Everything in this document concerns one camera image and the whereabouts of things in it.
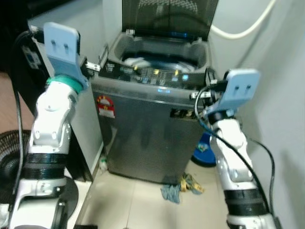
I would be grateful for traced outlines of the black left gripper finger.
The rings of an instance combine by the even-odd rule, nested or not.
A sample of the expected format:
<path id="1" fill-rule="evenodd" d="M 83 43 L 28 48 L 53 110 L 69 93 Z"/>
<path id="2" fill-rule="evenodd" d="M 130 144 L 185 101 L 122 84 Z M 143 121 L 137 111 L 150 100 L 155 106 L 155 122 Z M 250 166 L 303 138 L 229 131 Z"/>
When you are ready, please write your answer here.
<path id="1" fill-rule="evenodd" d="M 100 68 L 103 68 L 107 63 L 108 53 L 109 53 L 109 45 L 105 44 L 104 48 L 102 49 L 102 52 L 98 55 L 98 59 L 99 59 L 98 65 L 100 66 Z"/>

